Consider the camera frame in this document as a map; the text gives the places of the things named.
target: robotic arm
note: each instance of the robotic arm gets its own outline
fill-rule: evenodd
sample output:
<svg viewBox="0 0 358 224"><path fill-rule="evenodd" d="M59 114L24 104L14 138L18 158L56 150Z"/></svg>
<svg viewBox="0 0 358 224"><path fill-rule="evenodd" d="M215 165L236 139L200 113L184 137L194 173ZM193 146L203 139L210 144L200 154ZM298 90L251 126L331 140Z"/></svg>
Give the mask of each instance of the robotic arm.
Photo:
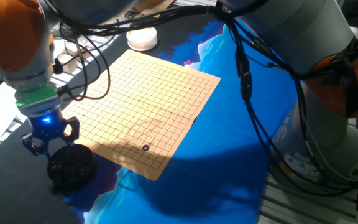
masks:
<svg viewBox="0 0 358 224"><path fill-rule="evenodd" d="M0 72L17 90L16 105L33 127L33 133L22 140L34 154L46 154L47 142L54 138L73 144L79 130L76 118L63 118L62 100L49 82L53 73L50 30L59 22L48 5L50 1L65 17L84 25L105 22L138 2L0 0ZM307 79L308 88L325 107L339 117L358 117L358 29L349 27L334 0L221 2L232 11L253 6L252 12L240 19L274 49L293 73ZM319 70L326 75L313 76ZM69 136L63 133L66 125L73 127ZM44 144L36 146L32 137Z"/></svg>

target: blue fabric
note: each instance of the blue fabric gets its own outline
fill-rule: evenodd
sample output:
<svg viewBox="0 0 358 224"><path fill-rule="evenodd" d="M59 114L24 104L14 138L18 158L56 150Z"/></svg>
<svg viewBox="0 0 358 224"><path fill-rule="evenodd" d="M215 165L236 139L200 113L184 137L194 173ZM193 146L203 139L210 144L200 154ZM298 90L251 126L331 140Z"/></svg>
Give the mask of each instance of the blue fabric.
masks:
<svg viewBox="0 0 358 224"><path fill-rule="evenodd" d="M221 78L159 180L118 172L114 191L96 199L85 223L255 223L268 166L239 91L227 27L199 45L196 69ZM263 56L246 52L266 64ZM252 103L273 136L296 100L289 75L251 61Z"/></svg>

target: wooden board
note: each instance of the wooden board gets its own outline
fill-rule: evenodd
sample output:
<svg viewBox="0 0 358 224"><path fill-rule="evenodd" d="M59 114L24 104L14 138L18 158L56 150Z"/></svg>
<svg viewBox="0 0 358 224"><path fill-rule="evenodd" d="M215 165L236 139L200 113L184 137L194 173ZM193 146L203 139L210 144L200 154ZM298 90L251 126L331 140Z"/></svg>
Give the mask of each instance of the wooden board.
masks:
<svg viewBox="0 0 358 224"><path fill-rule="evenodd" d="M157 180L220 78L131 50L110 72L105 98L72 102L63 114L80 120L77 144ZM106 75L88 87L88 96L106 91Z"/></svg>

